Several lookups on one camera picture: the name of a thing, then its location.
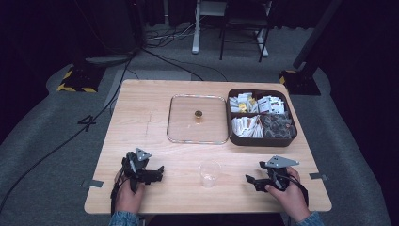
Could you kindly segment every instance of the person's arm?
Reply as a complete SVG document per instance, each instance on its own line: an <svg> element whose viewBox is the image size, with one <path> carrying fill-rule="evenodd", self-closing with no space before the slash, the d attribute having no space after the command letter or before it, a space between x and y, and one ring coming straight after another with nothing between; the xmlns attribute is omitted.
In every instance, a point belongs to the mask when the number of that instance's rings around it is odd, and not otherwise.
<svg viewBox="0 0 399 226"><path fill-rule="evenodd" d="M294 168L288 167L287 172L300 182L299 173ZM318 213L312 213L308 209L302 191L293 182L290 182L285 191L280 191L269 185L265 188L281 203L285 212L297 223L297 225L323 225ZM314 220L318 220L318 224L309 224Z"/></svg>
<svg viewBox="0 0 399 226"><path fill-rule="evenodd" d="M137 226L141 201L144 195L144 184L138 184L136 193L130 188L130 181L125 181L118 191L115 201L115 213L112 216L109 226Z"/></svg>

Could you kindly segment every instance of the human hand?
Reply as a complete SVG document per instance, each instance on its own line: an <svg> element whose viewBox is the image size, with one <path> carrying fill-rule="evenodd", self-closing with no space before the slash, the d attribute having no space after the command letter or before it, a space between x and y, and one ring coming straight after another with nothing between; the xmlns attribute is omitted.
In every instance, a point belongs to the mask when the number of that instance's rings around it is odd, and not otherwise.
<svg viewBox="0 0 399 226"><path fill-rule="evenodd" d="M287 172L300 182L299 173L294 168L287 167ZM280 191L270 185L267 185L265 189L279 201L285 212L293 218L295 222L302 221L311 215L311 211L306 205L302 191L293 182L290 182L285 191Z"/></svg>
<svg viewBox="0 0 399 226"><path fill-rule="evenodd" d="M130 188L130 181L125 181L118 191L115 201L115 211L126 211L137 214L144 196L144 187L143 183L138 183L137 191L134 193Z"/></svg>

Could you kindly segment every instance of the chair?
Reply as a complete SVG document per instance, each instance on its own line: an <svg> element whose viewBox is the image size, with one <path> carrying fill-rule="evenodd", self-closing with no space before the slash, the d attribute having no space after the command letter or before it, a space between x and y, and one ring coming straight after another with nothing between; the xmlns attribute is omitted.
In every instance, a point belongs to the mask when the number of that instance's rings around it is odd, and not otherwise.
<svg viewBox="0 0 399 226"><path fill-rule="evenodd" d="M272 13L272 8L267 12L266 6L269 1L261 0L227 0L225 15L223 18L223 25L221 28L221 48L220 48L220 60L223 57L223 50L225 42L234 43L251 43L262 46L261 55L259 57L259 62L262 61L263 50L266 44L267 36L272 25L269 23L268 19L270 13ZM242 41L242 40L226 40L226 30L256 30L255 41ZM262 40L261 35L265 30L265 36Z"/></svg>

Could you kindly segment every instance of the blue sleeve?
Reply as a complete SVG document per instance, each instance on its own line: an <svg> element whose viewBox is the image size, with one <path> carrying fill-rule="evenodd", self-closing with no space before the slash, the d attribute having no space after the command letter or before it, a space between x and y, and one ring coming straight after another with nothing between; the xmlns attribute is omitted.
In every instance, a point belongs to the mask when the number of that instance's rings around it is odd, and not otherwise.
<svg viewBox="0 0 399 226"><path fill-rule="evenodd" d="M108 226L137 226L140 219L137 215L126 211L117 211L109 221Z"/></svg>
<svg viewBox="0 0 399 226"><path fill-rule="evenodd" d="M298 222L296 226L324 226L318 212L311 213L310 216Z"/></svg>

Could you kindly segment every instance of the clear plastic cup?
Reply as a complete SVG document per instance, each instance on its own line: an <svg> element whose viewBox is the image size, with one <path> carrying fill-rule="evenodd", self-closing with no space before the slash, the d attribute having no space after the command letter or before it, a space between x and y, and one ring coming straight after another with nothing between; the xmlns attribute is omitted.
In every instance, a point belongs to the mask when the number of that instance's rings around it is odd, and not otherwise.
<svg viewBox="0 0 399 226"><path fill-rule="evenodd" d="M205 187L213 187L220 176L222 168L215 160L203 161L199 166L199 174L202 185Z"/></svg>

